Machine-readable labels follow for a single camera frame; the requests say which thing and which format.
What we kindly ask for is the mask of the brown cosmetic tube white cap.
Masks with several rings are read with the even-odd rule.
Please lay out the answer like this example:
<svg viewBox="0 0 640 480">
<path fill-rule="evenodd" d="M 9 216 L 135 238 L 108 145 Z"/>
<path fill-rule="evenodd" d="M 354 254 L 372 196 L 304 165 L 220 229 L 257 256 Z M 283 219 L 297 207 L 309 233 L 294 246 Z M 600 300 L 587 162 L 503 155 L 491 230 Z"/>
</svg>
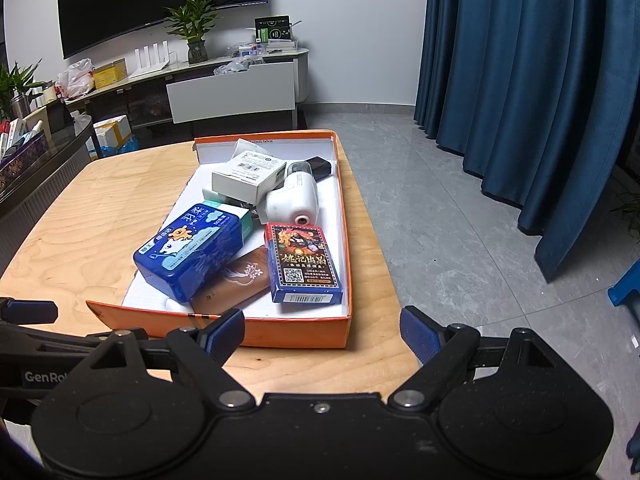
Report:
<svg viewBox="0 0 640 480">
<path fill-rule="evenodd" d="M 268 289 L 267 249 L 260 246 L 221 268 L 190 300 L 190 305 L 198 314 L 223 314 L 242 308 Z"/>
</svg>

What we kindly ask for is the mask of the blue tissue pack box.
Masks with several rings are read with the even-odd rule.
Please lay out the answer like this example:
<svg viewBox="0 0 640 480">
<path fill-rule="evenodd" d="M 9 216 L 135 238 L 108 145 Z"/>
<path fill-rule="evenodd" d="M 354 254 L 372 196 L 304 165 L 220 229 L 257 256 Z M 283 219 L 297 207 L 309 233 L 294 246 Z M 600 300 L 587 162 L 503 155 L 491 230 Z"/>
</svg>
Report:
<svg viewBox="0 0 640 480">
<path fill-rule="evenodd" d="M 197 203 L 134 252 L 145 281 L 185 304 L 244 246 L 240 219 Z"/>
</svg>

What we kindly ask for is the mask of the dark playing card box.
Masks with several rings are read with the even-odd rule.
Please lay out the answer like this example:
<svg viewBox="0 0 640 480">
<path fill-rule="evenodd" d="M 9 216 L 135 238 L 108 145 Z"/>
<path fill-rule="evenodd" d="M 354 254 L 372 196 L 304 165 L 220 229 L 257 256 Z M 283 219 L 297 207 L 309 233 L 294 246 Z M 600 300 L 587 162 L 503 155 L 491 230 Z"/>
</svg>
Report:
<svg viewBox="0 0 640 480">
<path fill-rule="evenodd" d="M 321 228 L 270 222 L 264 235 L 273 302 L 296 306 L 342 302 L 343 287 Z"/>
</svg>

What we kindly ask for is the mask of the teal band-aid box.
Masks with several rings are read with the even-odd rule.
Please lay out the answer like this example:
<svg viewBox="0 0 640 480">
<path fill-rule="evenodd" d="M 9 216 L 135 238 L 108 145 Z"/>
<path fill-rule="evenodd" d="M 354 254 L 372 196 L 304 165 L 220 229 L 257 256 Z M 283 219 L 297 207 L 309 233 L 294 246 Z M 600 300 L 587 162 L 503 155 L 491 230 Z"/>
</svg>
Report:
<svg viewBox="0 0 640 480">
<path fill-rule="evenodd" d="M 240 219 L 242 240 L 246 243 L 254 231 L 254 210 L 241 205 L 237 200 L 224 197 L 207 188 L 203 188 L 202 193 L 205 205 L 219 209 L 227 214 L 234 214 Z"/>
</svg>

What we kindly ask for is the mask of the white plug-in vaporizer with bottle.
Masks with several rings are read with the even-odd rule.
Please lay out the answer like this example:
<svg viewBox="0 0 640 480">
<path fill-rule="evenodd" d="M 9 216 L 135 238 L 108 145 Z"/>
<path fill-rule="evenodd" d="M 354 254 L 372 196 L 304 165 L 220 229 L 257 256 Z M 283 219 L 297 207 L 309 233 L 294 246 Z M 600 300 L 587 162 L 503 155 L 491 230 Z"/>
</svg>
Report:
<svg viewBox="0 0 640 480">
<path fill-rule="evenodd" d="M 291 162 L 280 188 L 266 195 L 267 222 L 314 226 L 319 215 L 317 183 L 306 160 Z"/>
</svg>

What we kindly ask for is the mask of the white small carton box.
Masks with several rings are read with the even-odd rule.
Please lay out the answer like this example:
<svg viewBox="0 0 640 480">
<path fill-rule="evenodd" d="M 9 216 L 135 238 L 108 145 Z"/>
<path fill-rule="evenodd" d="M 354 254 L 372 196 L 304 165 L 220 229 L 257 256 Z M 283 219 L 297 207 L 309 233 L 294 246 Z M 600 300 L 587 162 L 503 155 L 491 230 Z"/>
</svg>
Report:
<svg viewBox="0 0 640 480">
<path fill-rule="evenodd" d="M 256 206 L 282 180 L 285 167 L 284 159 L 245 151 L 215 167 L 212 190 Z"/>
</svg>

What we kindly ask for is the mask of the black power adapter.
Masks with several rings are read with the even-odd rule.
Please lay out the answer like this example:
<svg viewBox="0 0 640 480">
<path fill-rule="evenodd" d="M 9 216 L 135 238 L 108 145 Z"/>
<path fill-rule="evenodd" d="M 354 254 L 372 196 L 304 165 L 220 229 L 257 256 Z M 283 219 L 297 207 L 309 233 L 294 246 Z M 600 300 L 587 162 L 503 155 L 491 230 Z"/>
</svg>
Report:
<svg viewBox="0 0 640 480">
<path fill-rule="evenodd" d="M 309 165 L 311 174 L 316 182 L 320 182 L 332 174 L 332 164 L 322 157 L 314 156 L 308 158 L 306 163 Z"/>
</svg>

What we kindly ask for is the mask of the purple tray of boxes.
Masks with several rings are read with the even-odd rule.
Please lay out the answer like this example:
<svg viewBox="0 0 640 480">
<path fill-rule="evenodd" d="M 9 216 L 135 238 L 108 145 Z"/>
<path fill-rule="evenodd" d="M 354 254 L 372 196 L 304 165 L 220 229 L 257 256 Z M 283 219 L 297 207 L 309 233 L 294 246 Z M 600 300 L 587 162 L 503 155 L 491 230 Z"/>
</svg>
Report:
<svg viewBox="0 0 640 480">
<path fill-rule="evenodd" d="M 1 192 L 32 166 L 40 157 L 47 153 L 49 143 L 43 130 L 42 120 L 18 138 L 10 147 L 9 154 L 1 159 Z"/>
</svg>

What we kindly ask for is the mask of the cardboard boxes on floor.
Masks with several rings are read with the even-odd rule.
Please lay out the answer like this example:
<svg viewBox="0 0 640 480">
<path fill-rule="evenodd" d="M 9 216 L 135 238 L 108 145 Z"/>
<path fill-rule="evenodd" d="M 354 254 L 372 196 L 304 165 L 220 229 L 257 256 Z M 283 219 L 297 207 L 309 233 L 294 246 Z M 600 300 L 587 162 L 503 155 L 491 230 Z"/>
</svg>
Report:
<svg viewBox="0 0 640 480">
<path fill-rule="evenodd" d="M 104 157 L 137 151 L 139 142 L 132 133 L 126 115 L 102 120 L 93 125 Z"/>
</svg>

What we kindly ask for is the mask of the left potted plant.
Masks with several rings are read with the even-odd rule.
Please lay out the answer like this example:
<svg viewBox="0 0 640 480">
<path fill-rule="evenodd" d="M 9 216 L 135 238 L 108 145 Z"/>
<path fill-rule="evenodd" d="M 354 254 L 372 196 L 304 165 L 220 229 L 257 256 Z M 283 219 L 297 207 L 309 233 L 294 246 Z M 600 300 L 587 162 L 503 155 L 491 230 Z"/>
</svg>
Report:
<svg viewBox="0 0 640 480">
<path fill-rule="evenodd" d="M 34 93 L 46 83 L 35 80 L 35 72 L 41 61 L 21 68 L 17 63 L 12 68 L 1 65 L 1 119 L 13 120 L 30 113 L 30 103 L 39 96 Z"/>
</svg>

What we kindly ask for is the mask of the white plastic bag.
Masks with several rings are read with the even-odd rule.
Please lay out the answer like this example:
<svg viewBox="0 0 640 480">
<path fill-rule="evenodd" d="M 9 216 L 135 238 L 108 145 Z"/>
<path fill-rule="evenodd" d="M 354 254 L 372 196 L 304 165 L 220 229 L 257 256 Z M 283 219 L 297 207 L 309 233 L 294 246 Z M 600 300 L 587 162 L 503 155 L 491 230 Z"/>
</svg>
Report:
<svg viewBox="0 0 640 480">
<path fill-rule="evenodd" d="M 81 98 L 93 90 L 93 64 L 90 58 L 82 58 L 59 73 L 55 87 L 64 100 Z"/>
</svg>

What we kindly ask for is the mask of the yellow box on cabinet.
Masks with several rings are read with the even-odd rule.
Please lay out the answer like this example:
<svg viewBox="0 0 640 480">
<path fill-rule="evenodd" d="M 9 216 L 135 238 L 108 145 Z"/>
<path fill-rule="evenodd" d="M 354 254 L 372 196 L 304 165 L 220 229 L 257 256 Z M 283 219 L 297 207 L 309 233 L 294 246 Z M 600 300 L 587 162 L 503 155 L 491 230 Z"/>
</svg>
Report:
<svg viewBox="0 0 640 480">
<path fill-rule="evenodd" d="M 94 88 L 96 90 L 116 84 L 127 76 L 127 65 L 124 58 L 119 58 L 111 63 L 96 67 L 93 71 Z"/>
</svg>

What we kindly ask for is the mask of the white tv cabinet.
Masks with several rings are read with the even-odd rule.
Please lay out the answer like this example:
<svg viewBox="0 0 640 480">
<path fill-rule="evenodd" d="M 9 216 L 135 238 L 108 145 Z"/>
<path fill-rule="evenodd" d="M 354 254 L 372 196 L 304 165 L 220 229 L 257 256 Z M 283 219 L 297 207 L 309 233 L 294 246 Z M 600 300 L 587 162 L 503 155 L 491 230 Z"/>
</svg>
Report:
<svg viewBox="0 0 640 480">
<path fill-rule="evenodd" d="M 309 51 L 268 52 L 247 70 L 214 73 L 232 61 L 181 63 L 127 77 L 73 99 L 67 107 L 94 120 L 126 115 L 133 129 L 274 112 L 289 112 L 296 126 L 298 106 L 308 96 Z"/>
</svg>

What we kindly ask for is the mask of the white wifi router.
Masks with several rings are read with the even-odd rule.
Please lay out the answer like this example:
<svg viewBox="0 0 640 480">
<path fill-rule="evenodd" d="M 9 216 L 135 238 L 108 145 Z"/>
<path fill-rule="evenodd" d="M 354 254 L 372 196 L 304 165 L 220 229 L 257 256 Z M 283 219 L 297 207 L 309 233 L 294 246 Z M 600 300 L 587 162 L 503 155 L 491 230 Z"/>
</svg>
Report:
<svg viewBox="0 0 640 480">
<path fill-rule="evenodd" d="M 152 47 L 144 46 L 142 49 L 134 50 L 136 66 L 129 75 L 130 78 L 142 77 L 159 72 L 170 63 L 170 53 L 168 42 L 164 40 L 162 44 L 153 44 Z"/>
</svg>

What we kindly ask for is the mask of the black green display box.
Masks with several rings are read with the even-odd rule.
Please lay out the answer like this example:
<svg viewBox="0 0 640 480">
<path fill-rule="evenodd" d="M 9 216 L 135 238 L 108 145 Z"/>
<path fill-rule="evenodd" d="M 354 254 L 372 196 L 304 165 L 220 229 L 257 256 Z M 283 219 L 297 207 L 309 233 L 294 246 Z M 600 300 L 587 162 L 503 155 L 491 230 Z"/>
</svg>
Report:
<svg viewBox="0 0 640 480">
<path fill-rule="evenodd" d="M 291 41 L 292 25 L 288 15 L 255 18 L 255 39 L 258 44 L 270 41 Z"/>
</svg>

